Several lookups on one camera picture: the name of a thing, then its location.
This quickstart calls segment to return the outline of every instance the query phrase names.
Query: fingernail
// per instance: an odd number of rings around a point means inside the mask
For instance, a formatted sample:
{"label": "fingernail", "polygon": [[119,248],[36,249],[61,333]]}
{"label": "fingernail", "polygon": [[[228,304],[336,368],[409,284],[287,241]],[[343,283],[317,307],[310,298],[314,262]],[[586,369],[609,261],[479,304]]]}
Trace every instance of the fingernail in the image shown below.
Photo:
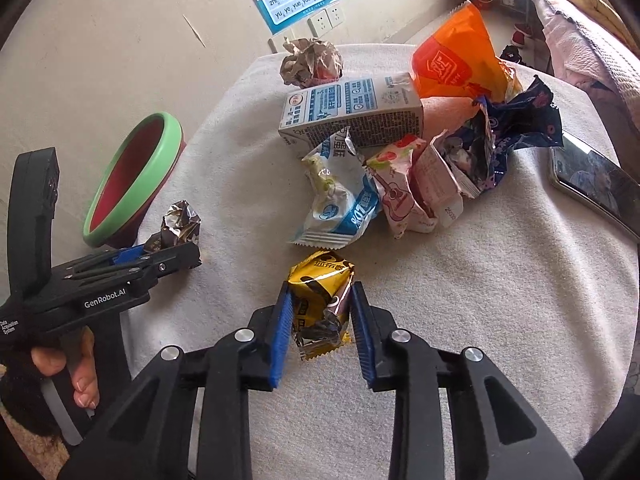
{"label": "fingernail", "polygon": [[78,382],[76,383],[76,388],[78,388],[79,392],[84,392],[84,389],[89,385],[89,381],[86,380],[86,378],[82,378],[82,379],[78,379]]}
{"label": "fingernail", "polygon": [[86,408],[89,405],[89,394],[82,394],[78,400]]}

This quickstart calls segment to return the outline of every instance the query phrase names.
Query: wall outlet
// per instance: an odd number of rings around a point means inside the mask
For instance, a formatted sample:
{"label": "wall outlet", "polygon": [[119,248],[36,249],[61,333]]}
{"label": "wall outlet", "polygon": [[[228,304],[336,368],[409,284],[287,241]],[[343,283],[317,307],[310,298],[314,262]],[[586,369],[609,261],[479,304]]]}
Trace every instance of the wall outlet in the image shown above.
{"label": "wall outlet", "polygon": [[335,4],[331,7],[327,7],[326,13],[329,16],[329,23],[331,23],[332,28],[335,28],[344,22],[344,13],[342,12],[342,7],[340,5]]}
{"label": "wall outlet", "polygon": [[309,24],[311,33],[315,38],[321,38],[333,28],[329,21],[329,15],[326,13],[325,9],[314,14],[311,18],[306,20],[306,22]]}
{"label": "wall outlet", "polygon": [[289,38],[289,41],[296,39],[292,29],[286,28],[282,32],[274,34],[271,38],[269,38],[269,41],[267,43],[269,44],[269,47],[274,54],[277,54],[278,52],[286,52],[286,50],[284,50],[284,47],[282,46],[285,38]]}

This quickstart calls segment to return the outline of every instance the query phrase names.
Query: candy wrapper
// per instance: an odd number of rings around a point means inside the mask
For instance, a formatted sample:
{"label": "candy wrapper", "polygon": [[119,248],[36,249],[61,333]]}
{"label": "candy wrapper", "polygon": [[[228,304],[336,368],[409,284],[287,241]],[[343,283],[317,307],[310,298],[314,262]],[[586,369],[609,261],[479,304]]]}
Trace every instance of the candy wrapper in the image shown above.
{"label": "candy wrapper", "polygon": [[161,249],[187,242],[198,244],[200,217],[186,200],[172,204],[162,217],[160,231],[152,234],[145,242],[144,250],[155,253]]}
{"label": "candy wrapper", "polygon": [[291,53],[280,67],[285,85],[309,88],[342,77],[342,56],[331,43],[318,38],[293,41],[285,38],[282,46]]}
{"label": "candy wrapper", "polygon": [[318,251],[291,268],[287,281],[296,298],[292,335],[302,359],[331,352],[351,340],[347,326],[353,269],[332,251]]}
{"label": "candy wrapper", "polygon": [[434,146],[440,137],[408,135],[367,161],[395,238],[447,228],[462,214],[460,188]]}
{"label": "candy wrapper", "polygon": [[425,140],[407,135],[367,161],[395,238],[402,237],[407,229],[430,233],[438,223],[412,177],[412,166],[427,146]]}
{"label": "candy wrapper", "polygon": [[378,214],[378,194],[355,155],[349,127],[302,159],[316,196],[294,244],[340,249],[362,236]]}
{"label": "candy wrapper", "polygon": [[500,184],[507,171],[508,152],[562,146],[562,121],[553,98],[538,76],[509,103],[492,104],[478,98],[476,116],[440,145],[460,187],[474,198]]}
{"label": "candy wrapper", "polygon": [[495,57],[480,11],[467,2],[415,51],[421,98],[487,95],[502,102],[522,91],[515,71]]}

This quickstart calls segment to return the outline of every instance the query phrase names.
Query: hand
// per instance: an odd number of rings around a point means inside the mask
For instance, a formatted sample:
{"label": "hand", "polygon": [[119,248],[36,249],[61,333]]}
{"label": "hand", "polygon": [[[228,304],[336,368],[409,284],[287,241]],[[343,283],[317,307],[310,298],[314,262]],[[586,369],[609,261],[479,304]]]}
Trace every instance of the hand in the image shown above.
{"label": "hand", "polygon": [[[71,377],[75,390],[74,400],[81,408],[94,410],[100,402],[100,393],[95,373],[94,333],[87,326],[82,329],[80,353],[80,364]],[[31,359],[40,373],[47,377],[61,372],[66,366],[64,352],[54,348],[36,346],[31,349]]]}

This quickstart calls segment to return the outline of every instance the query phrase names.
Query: pillow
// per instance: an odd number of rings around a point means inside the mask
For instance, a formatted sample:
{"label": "pillow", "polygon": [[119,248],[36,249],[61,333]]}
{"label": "pillow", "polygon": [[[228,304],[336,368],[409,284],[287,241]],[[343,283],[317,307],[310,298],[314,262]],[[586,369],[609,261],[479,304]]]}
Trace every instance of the pillow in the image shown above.
{"label": "pillow", "polygon": [[569,0],[592,20],[606,28],[636,56],[640,50],[617,12],[602,0]]}

